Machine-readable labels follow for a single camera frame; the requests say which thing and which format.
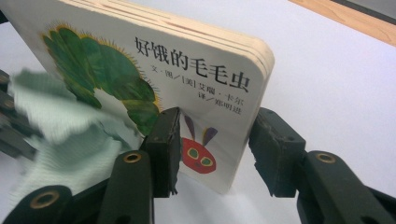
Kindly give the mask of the pale green cloth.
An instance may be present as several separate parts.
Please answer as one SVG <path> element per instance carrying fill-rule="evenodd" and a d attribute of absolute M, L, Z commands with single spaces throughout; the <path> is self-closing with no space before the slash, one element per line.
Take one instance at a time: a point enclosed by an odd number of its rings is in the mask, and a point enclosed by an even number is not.
<path fill-rule="evenodd" d="M 36 154 L 23 163 L 24 174 L 10 192 L 11 206 L 45 186 L 80 193 L 108 178 L 119 154 L 141 144 L 135 127 L 79 102 L 60 79 L 46 73 L 23 70 L 11 77 L 8 91 L 17 111 L 42 133 L 27 139 Z"/>

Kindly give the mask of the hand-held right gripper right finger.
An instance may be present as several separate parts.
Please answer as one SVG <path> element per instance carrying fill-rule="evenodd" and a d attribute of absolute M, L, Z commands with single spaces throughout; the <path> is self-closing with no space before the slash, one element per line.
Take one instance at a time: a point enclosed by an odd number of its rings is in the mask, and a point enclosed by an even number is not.
<path fill-rule="evenodd" d="M 293 198 L 297 187 L 292 176 L 295 164 L 304 157 L 305 140 L 276 112 L 261 107 L 248 146 L 270 195 Z"/>

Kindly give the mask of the caterpillar picture board book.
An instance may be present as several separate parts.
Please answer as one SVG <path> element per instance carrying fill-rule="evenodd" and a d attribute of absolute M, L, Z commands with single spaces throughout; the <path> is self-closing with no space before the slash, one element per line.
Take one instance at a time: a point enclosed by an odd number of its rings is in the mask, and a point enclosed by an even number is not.
<path fill-rule="evenodd" d="M 142 135 L 178 107 L 181 171 L 230 189 L 275 63 L 262 40 L 127 0 L 0 0 L 0 11 L 80 102 Z"/>

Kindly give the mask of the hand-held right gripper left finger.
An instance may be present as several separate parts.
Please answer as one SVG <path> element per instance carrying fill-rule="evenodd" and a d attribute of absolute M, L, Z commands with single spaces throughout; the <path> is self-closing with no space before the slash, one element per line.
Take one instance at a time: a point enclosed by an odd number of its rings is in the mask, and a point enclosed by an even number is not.
<path fill-rule="evenodd" d="M 164 110 L 143 142 L 143 150 L 150 157 L 155 198 L 169 198 L 177 194 L 177 174 L 181 160 L 179 119 L 178 107 Z"/>

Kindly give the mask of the wooden table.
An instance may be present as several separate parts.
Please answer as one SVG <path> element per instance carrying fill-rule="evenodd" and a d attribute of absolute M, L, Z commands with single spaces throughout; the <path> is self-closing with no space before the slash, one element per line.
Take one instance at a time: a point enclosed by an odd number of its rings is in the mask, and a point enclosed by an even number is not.
<path fill-rule="evenodd" d="M 382 21 L 356 9 L 335 3 L 332 0 L 289 1 L 396 48 L 395 24 Z"/>

